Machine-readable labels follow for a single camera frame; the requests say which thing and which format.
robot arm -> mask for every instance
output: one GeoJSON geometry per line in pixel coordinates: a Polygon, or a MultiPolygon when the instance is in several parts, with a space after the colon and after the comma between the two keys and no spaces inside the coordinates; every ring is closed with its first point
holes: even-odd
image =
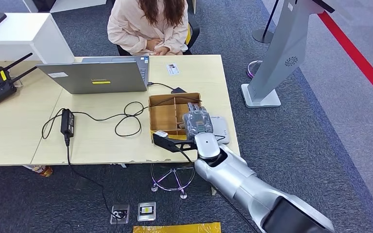
{"type": "Polygon", "coordinates": [[[247,210],[262,233],[334,233],[331,221],[297,196],[284,193],[264,181],[241,157],[212,133],[199,133],[193,140],[174,140],[164,132],[153,135],[156,145],[172,152],[198,150],[196,172],[221,193],[247,210]]]}

pink blouse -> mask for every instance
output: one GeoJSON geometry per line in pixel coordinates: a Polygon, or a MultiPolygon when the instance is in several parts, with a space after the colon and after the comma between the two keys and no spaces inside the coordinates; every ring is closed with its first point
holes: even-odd
{"type": "Polygon", "coordinates": [[[188,4],[185,0],[182,23],[173,27],[164,18],[163,0],[158,0],[158,23],[151,26],[137,0],[116,0],[108,22],[108,38],[132,55],[150,55],[147,40],[161,40],[155,48],[168,47],[170,52],[186,51],[188,4]]]}

long brown hair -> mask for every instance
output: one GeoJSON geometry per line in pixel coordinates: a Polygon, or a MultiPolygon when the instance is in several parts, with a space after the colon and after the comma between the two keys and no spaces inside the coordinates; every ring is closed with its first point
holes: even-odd
{"type": "MultiPolygon", "coordinates": [[[[184,14],[184,0],[163,0],[164,17],[168,24],[178,26],[182,23],[184,14]]],[[[158,0],[139,0],[139,7],[151,25],[158,23],[158,0]]]]}

red floor line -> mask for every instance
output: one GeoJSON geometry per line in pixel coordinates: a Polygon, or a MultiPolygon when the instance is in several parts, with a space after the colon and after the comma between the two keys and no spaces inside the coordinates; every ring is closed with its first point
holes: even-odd
{"type": "Polygon", "coordinates": [[[336,38],[338,43],[344,48],[347,54],[354,61],[356,66],[362,71],[362,73],[367,77],[367,79],[373,85],[373,66],[368,62],[368,60],[362,55],[362,53],[355,47],[350,39],[345,35],[345,33],[339,28],[335,21],[329,16],[327,12],[318,14],[320,19],[336,38]]]}

floor socket cover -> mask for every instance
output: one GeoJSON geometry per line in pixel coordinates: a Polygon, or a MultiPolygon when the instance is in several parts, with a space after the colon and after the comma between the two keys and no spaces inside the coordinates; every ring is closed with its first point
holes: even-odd
{"type": "Polygon", "coordinates": [[[138,205],[138,221],[154,221],[156,218],[156,202],[144,202],[138,205]]]}
{"type": "Polygon", "coordinates": [[[110,223],[112,225],[116,224],[126,224],[128,223],[129,220],[129,205],[121,205],[121,204],[116,204],[112,206],[112,212],[121,218],[115,218],[111,214],[111,220],[110,223]]]}

